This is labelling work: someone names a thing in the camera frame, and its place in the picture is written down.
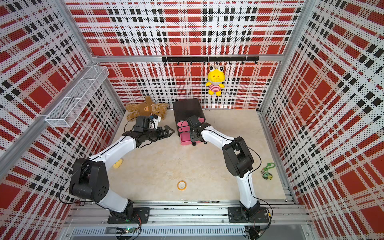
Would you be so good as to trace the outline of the black drawer cabinet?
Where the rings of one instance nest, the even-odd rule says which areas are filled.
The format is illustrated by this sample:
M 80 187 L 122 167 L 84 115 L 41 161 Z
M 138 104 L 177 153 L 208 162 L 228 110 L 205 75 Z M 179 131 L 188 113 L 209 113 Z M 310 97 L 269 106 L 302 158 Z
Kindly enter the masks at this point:
M 192 116 L 197 116 L 201 123 L 204 123 L 206 118 L 203 108 L 198 99 L 187 99 L 173 102 L 173 110 L 176 126 L 179 121 L 187 120 Z

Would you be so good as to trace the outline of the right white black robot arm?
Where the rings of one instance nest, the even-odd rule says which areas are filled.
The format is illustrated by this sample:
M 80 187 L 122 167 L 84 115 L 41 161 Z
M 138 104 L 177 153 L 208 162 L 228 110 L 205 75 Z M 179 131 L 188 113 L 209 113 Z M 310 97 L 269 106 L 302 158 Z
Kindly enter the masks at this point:
M 241 207 L 245 211 L 259 209 L 252 183 L 254 159 L 244 139 L 224 135 L 210 124 L 201 123 L 196 116 L 188 118 L 187 123 L 192 140 L 211 143 L 223 151 L 226 167 L 237 180 Z

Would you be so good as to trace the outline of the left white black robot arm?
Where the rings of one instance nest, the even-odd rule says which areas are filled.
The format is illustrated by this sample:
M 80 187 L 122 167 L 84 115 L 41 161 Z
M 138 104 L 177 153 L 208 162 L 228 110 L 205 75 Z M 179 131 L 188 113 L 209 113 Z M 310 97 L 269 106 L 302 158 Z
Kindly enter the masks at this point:
M 88 159 L 76 160 L 69 193 L 128 218 L 133 211 L 133 202 L 110 189 L 108 170 L 144 142 L 157 142 L 169 138 L 174 132 L 169 126 L 141 129 L 138 132 L 127 131 L 114 144 L 98 154 Z

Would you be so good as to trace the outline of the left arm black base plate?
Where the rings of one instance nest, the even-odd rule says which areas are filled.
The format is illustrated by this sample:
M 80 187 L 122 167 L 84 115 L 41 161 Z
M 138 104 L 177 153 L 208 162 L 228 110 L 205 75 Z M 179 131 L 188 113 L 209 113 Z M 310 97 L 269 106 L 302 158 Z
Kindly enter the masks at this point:
M 110 211 L 108 224 L 146 224 L 150 215 L 150 208 L 130 208 L 128 213 L 117 213 Z

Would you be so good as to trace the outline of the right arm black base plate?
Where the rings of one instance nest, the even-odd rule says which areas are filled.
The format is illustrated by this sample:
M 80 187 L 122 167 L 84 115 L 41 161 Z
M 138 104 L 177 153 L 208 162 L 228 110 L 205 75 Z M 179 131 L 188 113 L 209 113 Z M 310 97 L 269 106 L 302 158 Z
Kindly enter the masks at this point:
M 239 207 L 228 207 L 230 223 L 268 223 L 270 221 L 268 210 L 259 203 L 251 208 L 242 204 Z

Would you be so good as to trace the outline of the orange tape roll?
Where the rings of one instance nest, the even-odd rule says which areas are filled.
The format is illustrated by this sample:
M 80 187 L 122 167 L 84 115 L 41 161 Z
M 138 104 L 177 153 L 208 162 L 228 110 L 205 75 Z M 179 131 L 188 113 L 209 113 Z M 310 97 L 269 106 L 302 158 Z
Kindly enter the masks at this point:
M 179 181 L 178 184 L 177 184 L 177 188 L 178 188 L 179 191 L 185 191 L 186 188 L 187 188 L 186 181 L 184 181 L 184 180 Z

